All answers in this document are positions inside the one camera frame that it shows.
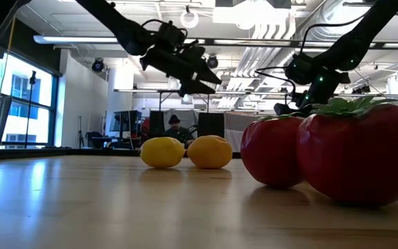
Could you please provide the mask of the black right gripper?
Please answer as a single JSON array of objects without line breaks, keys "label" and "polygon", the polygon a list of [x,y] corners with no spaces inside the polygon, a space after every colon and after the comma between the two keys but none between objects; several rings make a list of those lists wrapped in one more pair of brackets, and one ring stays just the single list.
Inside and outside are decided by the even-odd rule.
[{"label": "black right gripper", "polygon": [[[297,102],[298,112],[310,115],[314,109],[312,104],[327,104],[339,84],[349,84],[348,73],[340,73],[334,69],[322,68],[312,78],[309,90]],[[274,111],[277,116],[296,116],[297,110],[286,104],[276,103]]]}]

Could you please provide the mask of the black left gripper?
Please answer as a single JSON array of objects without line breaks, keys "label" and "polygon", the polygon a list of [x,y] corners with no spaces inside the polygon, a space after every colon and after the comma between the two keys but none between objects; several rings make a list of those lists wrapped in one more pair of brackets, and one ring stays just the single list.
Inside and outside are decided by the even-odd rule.
[{"label": "black left gripper", "polygon": [[213,94],[221,80],[207,67],[204,53],[205,48],[200,45],[199,40],[181,44],[172,52],[161,46],[154,46],[140,58],[140,65],[144,71],[152,66],[166,75],[186,75],[178,90],[180,97]]}]

